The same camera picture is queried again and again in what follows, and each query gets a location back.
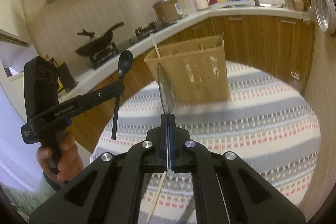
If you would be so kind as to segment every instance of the blue trigger button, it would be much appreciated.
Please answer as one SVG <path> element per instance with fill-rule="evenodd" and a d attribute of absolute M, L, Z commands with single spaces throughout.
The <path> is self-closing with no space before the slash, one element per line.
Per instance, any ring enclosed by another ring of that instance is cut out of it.
<path fill-rule="evenodd" d="M 68 127 L 72 125 L 71 119 L 66 119 L 65 122 L 66 122 Z"/>

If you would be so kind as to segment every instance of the frying pan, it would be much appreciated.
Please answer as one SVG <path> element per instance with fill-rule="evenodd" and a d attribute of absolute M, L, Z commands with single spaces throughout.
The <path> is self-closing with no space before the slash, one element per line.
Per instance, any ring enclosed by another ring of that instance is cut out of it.
<path fill-rule="evenodd" d="M 95 53 L 100 52 L 105 49 L 112 41 L 113 30 L 124 26 L 125 22 L 119 22 L 110 29 L 108 29 L 104 34 L 95 35 L 94 32 L 87 32 L 83 29 L 83 32 L 77 33 L 77 35 L 85 35 L 90 37 L 88 43 L 84 46 L 78 48 L 76 53 L 80 56 L 93 56 Z"/>

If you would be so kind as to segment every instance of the white curtain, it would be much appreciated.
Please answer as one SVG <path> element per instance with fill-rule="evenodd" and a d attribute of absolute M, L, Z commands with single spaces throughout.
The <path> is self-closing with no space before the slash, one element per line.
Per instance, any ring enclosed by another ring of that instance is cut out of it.
<path fill-rule="evenodd" d="M 36 190 L 42 174 L 36 160 L 36 150 L 40 144 L 23 142 L 21 126 L 25 122 L 11 103 L 14 99 L 10 101 L 8 98 L 10 82 L 1 77 L 4 73 L 2 70 L 0 62 L 0 182 L 16 188 L 19 184 L 22 188 Z"/>

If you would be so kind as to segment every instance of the metal screw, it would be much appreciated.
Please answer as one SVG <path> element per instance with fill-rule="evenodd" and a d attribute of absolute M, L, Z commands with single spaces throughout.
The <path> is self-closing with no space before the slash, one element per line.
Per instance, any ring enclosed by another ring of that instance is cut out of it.
<path fill-rule="evenodd" d="M 102 161 L 110 161 L 112 160 L 113 155 L 111 153 L 104 153 L 101 155 L 101 160 Z"/>
<path fill-rule="evenodd" d="M 189 148 L 193 148 L 196 145 L 194 141 L 186 141 L 184 144 L 186 147 L 189 147 Z"/>
<path fill-rule="evenodd" d="M 236 154 L 233 152 L 227 152 L 225 154 L 225 158 L 227 158 L 228 160 L 234 160 L 236 158 Z"/>
<path fill-rule="evenodd" d="M 152 147 L 153 143 L 151 141 L 143 141 L 142 142 L 142 147 L 144 148 L 150 148 Z"/>

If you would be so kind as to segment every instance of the striped tablecloth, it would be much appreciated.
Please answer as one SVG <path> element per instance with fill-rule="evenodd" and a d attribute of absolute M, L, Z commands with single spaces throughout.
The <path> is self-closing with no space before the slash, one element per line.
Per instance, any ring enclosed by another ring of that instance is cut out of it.
<path fill-rule="evenodd" d="M 228 102 L 177 105 L 177 126 L 210 151 L 234 151 L 292 203 L 302 201 L 320 148 L 319 121 L 290 85 L 258 69 L 227 61 L 231 89 Z M 117 139 L 111 139 L 112 120 L 105 127 L 91 161 L 103 152 L 114 155 L 146 139 L 160 126 L 163 113 L 156 82 L 126 101 L 119 110 Z M 142 199 L 139 223 L 155 206 L 150 223 L 178 223 L 193 195 L 191 174 L 167 173 L 156 204 L 161 174 L 153 174 Z M 192 214 L 190 223 L 196 223 Z"/>

